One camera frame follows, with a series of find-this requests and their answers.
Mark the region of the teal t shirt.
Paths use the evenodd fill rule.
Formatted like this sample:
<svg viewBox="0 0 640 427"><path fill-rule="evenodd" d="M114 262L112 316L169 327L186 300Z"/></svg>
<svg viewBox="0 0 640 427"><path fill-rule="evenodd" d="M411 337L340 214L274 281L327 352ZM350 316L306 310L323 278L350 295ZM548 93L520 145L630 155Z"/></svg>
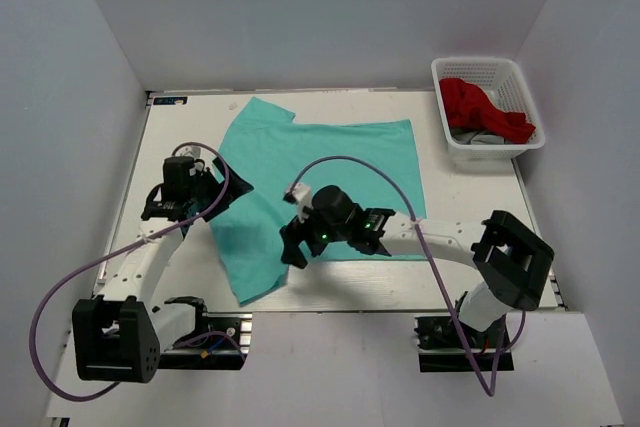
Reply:
<svg viewBox="0 0 640 427"><path fill-rule="evenodd" d="M253 186L211 221L231 290L241 304L282 286L288 268L280 260L281 227L296 210L282 199L303 175L313 190L336 185L362 207L426 217L419 159L409 120L351 125L298 124L293 112L252 98L236 116L220 146L226 163Z"/></svg>

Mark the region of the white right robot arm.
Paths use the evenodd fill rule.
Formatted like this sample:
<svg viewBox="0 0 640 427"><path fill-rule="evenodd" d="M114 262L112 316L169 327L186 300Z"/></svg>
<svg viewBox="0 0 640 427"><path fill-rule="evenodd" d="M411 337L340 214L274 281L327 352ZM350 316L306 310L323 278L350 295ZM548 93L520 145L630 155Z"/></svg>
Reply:
<svg viewBox="0 0 640 427"><path fill-rule="evenodd" d="M313 257L331 243L345 243L365 255L431 256L471 267L482 281L467 292L451 321L453 337L472 346L490 325L511 310L539 308L554 259L553 249L511 213L495 210L479 223L413 220L392 209L356 206L335 217L308 209L280 229L283 263L305 268L301 245Z"/></svg>

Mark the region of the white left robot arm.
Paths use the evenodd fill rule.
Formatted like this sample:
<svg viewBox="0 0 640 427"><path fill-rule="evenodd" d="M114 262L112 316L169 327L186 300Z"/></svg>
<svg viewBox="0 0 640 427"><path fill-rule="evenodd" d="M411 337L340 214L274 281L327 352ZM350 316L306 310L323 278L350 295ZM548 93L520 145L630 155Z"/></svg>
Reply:
<svg viewBox="0 0 640 427"><path fill-rule="evenodd" d="M76 371L84 381L147 383L174 345L205 343L211 321L203 299L153 296L171 258L198 219L211 221L253 187L217 158L165 159L163 181L147 195L136 246L112 278L72 311Z"/></svg>

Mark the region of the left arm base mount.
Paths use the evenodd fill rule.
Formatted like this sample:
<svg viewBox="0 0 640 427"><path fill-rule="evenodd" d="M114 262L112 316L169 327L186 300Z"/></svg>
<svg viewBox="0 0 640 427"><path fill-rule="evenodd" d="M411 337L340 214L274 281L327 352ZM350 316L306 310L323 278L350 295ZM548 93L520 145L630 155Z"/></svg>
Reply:
<svg viewBox="0 0 640 427"><path fill-rule="evenodd" d="M181 347L166 351L159 361L160 370L239 371L248 357L252 315L206 314L204 333L189 334L179 340Z"/></svg>

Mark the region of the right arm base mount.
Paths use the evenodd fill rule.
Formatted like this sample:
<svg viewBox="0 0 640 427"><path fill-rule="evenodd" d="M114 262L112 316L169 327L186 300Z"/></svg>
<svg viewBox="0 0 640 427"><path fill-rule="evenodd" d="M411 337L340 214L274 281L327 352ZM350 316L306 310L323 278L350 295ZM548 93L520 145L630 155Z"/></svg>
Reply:
<svg viewBox="0 0 640 427"><path fill-rule="evenodd" d="M500 320L493 322L485 332L477 332L466 325L462 327L481 372L489 373L492 370L498 347L501 347L502 352L497 362L497 370L514 370L507 331L504 332L503 341L499 342L502 328ZM421 373L473 372L471 361L448 315L416 317L414 332Z"/></svg>

